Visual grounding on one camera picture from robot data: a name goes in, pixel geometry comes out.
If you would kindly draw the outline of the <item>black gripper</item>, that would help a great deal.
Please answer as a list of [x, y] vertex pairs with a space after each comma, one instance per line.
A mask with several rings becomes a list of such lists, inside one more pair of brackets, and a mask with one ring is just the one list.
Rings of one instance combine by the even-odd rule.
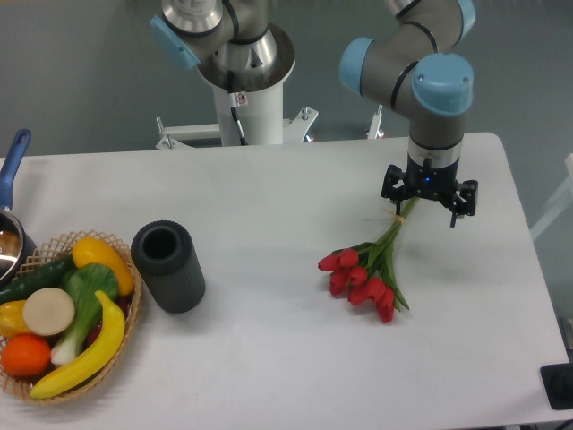
[[475, 215], [478, 182], [457, 181], [459, 161], [444, 168], [434, 168], [430, 161], [418, 164], [407, 159], [405, 172], [395, 165], [389, 165], [383, 179], [381, 197], [389, 199], [395, 205], [395, 213], [401, 213], [405, 199], [419, 197], [436, 202], [450, 202], [451, 218], [449, 226], [454, 228], [457, 220]]

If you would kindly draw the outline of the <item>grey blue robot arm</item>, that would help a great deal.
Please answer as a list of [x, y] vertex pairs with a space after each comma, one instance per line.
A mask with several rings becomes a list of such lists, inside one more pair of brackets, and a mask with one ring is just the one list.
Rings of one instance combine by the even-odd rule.
[[[457, 179], [474, 72], [455, 45], [471, 30], [469, 1], [390, 1], [398, 21], [379, 42], [353, 40], [338, 76], [352, 92], [409, 122], [405, 168], [390, 166], [381, 194], [396, 205], [419, 197], [454, 218], [475, 213], [478, 184]], [[151, 32], [171, 60], [211, 86], [226, 146], [281, 144], [283, 83], [295, 65], [291, 39], [269, 20], [265, 1], [165, 1]]]

